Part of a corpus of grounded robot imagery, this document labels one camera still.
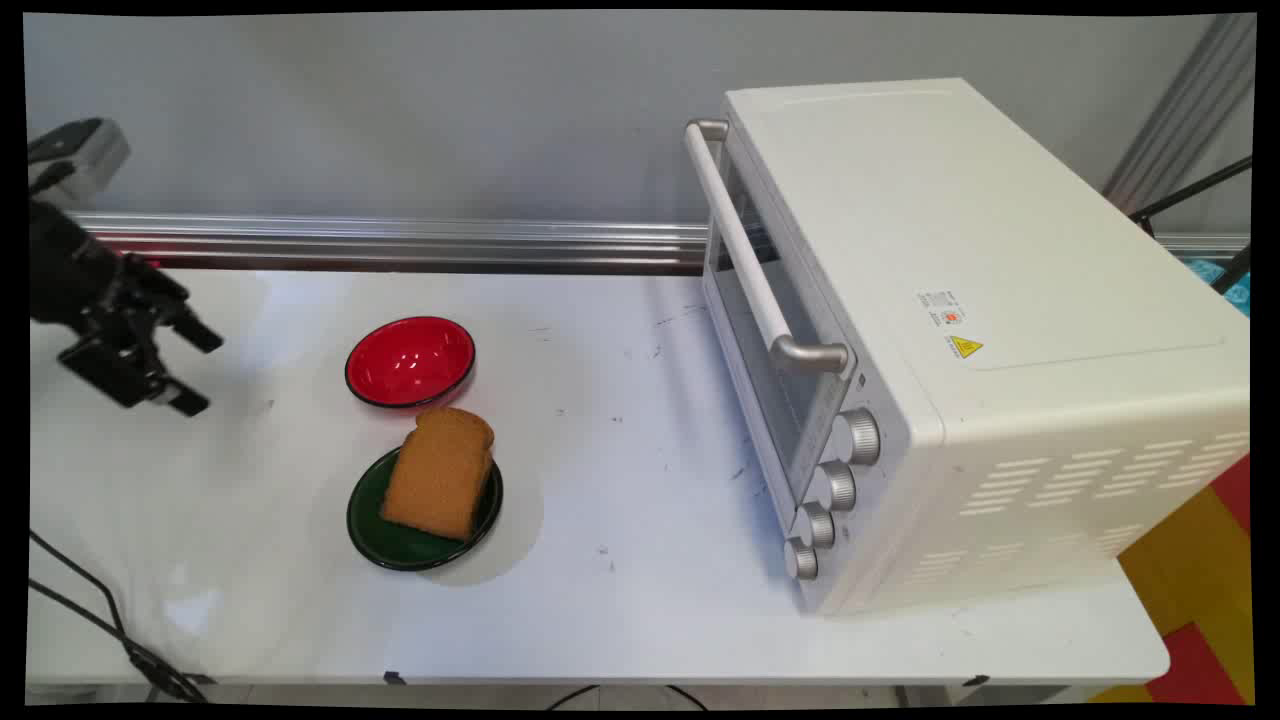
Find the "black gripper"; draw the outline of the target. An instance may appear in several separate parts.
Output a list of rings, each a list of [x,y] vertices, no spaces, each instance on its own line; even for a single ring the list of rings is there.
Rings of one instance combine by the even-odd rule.
[[[74,329],[58,361],[123,407],[142,402],[184,416],[210,400],[160,357],[156,329],[169,327],[204,354],[224,343],[188,305],[189,291],[137,254],[108,247],[50,202],[28,201],[29,319]]]

